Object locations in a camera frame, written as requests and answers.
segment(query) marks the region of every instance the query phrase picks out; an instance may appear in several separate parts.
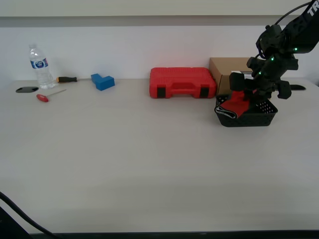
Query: black basket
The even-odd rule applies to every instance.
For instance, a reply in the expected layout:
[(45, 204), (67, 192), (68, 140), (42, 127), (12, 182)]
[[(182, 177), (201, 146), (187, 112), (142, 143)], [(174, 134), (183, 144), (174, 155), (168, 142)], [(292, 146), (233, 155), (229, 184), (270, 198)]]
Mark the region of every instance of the black basket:
[[(216, 96), (216, 105), (219, 106), (227, 98), (228, 95)], [(268, 126), (277, 112), (277, 108), (269, 100), (266, 100), (249, 109), (236, 120), (221, 114), (217, 114), (217, 116), (225, 127)]]

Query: cardboard box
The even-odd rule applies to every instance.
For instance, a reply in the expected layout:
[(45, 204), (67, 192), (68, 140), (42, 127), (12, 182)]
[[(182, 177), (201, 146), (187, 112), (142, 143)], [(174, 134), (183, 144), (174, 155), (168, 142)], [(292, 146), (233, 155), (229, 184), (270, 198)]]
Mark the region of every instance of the cardboard box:
[(229, 75), (232, 71), (252, 70), (247, 67), (249, 57), (212, 57), (209, 61), (209, 71), (217, 84), (216, 95), (230, 94)]

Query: water bottle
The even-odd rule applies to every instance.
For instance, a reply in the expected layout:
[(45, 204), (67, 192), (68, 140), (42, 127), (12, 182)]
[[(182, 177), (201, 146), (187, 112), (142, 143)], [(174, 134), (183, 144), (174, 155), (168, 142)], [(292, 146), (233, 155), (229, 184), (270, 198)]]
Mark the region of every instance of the water bottle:
[(29, 45), (30, 61), (36, 73), (38, 83), (42, 89), (50, 89), (56, 85), (55, 80), (49, 72), (48, 62), (43, 52), (36, 47), (36, 44)]

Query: red toolbox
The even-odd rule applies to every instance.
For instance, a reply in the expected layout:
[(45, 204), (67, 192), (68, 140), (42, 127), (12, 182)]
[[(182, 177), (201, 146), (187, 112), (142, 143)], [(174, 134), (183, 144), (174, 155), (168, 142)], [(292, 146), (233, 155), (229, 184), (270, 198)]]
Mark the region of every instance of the red toolbox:
[(213, 98), (216, 83), (204, 67), (157, 67), (151, 70), (150, 96), (170, 98), (172, 95), (189, 94), (194, 98)]

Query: black cable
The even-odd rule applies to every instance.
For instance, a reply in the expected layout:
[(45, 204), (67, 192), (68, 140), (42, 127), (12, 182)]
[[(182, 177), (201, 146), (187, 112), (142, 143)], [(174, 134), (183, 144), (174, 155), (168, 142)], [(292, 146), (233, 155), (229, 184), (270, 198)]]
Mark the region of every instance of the black cable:
[(41, 227), (39, 224), (37, 224), (34, 220), (32, 220), (30, 217), (28, 217), (27, 214), (25, 214), (13, 201), (11, 201), (10, 198), (8, 198), (5, 194), (0, 192), (0, 199), (4, 201), (9, 207), (11, 207), (20, 217), (22, 217), (27, 223), (29, 223), (31, 226), (35, 227), (39, 231), (43, 232), (44, 234), (54, 238), (54, 239), (62, 239), (52, 232), (49, 232), (47, 229)]
[(277, 25), (279, 22), (281, 22), (281, 20), (284, 19), (284, 18), (285, 18), (286, 16), (288, 16), (289, 14), (293, 13), (294, 11), (296, 11), (296, 10), (298, 10), (298, 9), (304, 7), (304, 6), (308, 6), (310, 3), (311, 3), (311, 1), (308, 2), (308, 3), (302, 4), (302, 5), (300, 5), (300, 6), (296, 7), (296, 8), (294, 8), (294, 9), (292, 9), (291, 11), (287, 12), (285, 15), (283, 15), (281, 18), (279, 18), (278, 21), (276, 21), (275, 25)]

